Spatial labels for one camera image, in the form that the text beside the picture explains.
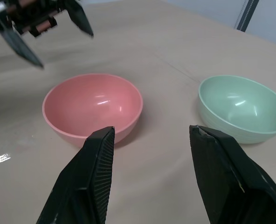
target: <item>green bowl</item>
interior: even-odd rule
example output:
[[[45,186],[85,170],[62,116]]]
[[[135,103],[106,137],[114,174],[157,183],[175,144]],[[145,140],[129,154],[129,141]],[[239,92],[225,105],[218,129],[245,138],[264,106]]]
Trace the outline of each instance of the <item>green bowl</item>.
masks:
[[[252,144],[276,135],[276,93],[237,76],[214,76],[199,87],[199,111],[204,123]]]

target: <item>table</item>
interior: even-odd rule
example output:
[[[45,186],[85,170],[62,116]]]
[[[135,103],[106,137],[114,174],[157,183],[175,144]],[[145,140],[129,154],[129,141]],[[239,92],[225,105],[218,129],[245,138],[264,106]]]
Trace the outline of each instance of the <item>table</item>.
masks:
[[[145,103],[135,130],[116,145],[107,223],[208,224],[189,142],[189,125],[202,125],[198,86],[232,74],[276,91],[276,45],[158,0],[97,4],[86,13],[94,40],[67,13],[37,40],[26,36],[45,70],[0,46],[0,224],[35,223],[77,153],[45,123],[41,104],[54,85],[89,72],[130,80]],[[242,147],[276,182],[276,137]]]

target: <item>white wall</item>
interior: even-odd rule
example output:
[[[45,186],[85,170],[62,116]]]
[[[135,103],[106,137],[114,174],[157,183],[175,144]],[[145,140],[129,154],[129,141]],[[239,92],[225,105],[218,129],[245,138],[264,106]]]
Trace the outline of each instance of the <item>white wall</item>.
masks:
[[[164,0],[234,27],[244,3],[248,0]]]
[[[260,0],[246,33],[276,43],[276,0]]]

